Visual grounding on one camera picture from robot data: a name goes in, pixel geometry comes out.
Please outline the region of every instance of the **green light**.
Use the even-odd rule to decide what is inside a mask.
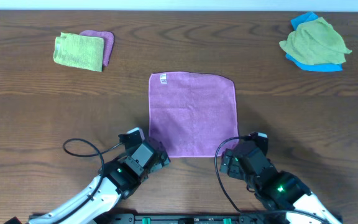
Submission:
[[[283,192],[283,191],[284,191],[284,188],[283,188],[283,186],[280,186],[277,190],[278,190],[279,192]]]

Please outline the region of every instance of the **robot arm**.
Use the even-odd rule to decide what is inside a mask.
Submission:
[[[318,197],[295,175],[278,172],[266,158],[268,138],[263,133],[252,133],[233,150],[226,149],[221,172],[244,180],[247,189],[267,210],[291,210],[313,214],[332,224],[341,224],[318,200]],[[282,223],[320,223],[298,213],[277,213],[275,220]]]
[[[131,196],[139,185],[148,179],[149,173],[169,165],[170,160],[161,143],[145,139],[140,128],[130,130],[119,137],[120,142],[125,145],[127,156],[105,164],[103,181],[91,200],[62,220],[90,197],[101,178],[100,175],[69,201],[41,217],[29,220],[29,223],[89,223],[112,209],[120,200]]]

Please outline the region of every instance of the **wood grain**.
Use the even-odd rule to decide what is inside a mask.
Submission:
[[[0,223],[48,212],[82,190],[99,161],[65,154],[62,142],[85,138],[104,149],[134,126],[147,130],[150,74],[180,70],[233,80],[240,133],[267,133],[278,169],[358,223],[358,13],[318,13],[353,50],[337,73],[305,72],[285,59],[278,42],[299,14],[0,11]],[[102,73],[53,62],[55,37],[86,29],[115,35]],[[245,183],[223,181],[239,207],[263,209]],[[235,212],[208,158],[173,159],[118,207]]]

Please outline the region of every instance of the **folded cloth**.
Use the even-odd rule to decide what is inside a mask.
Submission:
[[[331,24],[320,17],[299,24],[288,39],[280,42],[281,48],[300,63],[318,65],[322,63],[344,63],[344,54],[352,51]]]
[[[318,19],[318,16],[313,12],[307,12],[305,14],[302,14],[294,19],[291,20],[291,24],[294,30],[298,28],[299,24],[302,24],[304,22],[314,21]],[[320,64],[320,65],[305,65],[303,63],[300,63],[295,58],[293,58],[290,54],[285,54],[285,57],[295,63],[296,66],[298,66],[302,70],[311,71],[311,72],[339,72],[342,71],[342,65],[341,64],[333,64],[333,63],[327,63],[327,64]]]
[[[225,139],[238,136],[234,84],[219,75],[152,74],[149,109],[149,136],[170,157],[213,157]],[[224,148],[237,143],[229,141]]]
[[[61,33],[56,37],[53,60],[61,65],[102,71],[104,40]]]
[[[114,35],[107,31],[95,31],[95,30],[84,30],[83,32],[80,32],[80,35],[103,38],[104,40],[103,65],[108,66],[111,51],[112,51],[112,45],[114,43]]]

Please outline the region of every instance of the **blue towel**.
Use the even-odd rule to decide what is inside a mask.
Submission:
[[[291,24],[294,30],[298,28],[299,24],[304,22],[310,22],[313,20],[318,19],[318,16],[313,12],[307,12],[303,15],[300,15],[294,19],[291,20]],[[305,65],[303,63],[300,63],[295,58],[293,58],[291,55],[286,54],[285,57],[295,63],[296,66],[298,66],[300,69],[305,71],[311,71],[311,72],[338,72],[342,71],[342,65],[341,64],[333,64],[333,63],[327,63],[327,64],[321,64],[321,65]]]

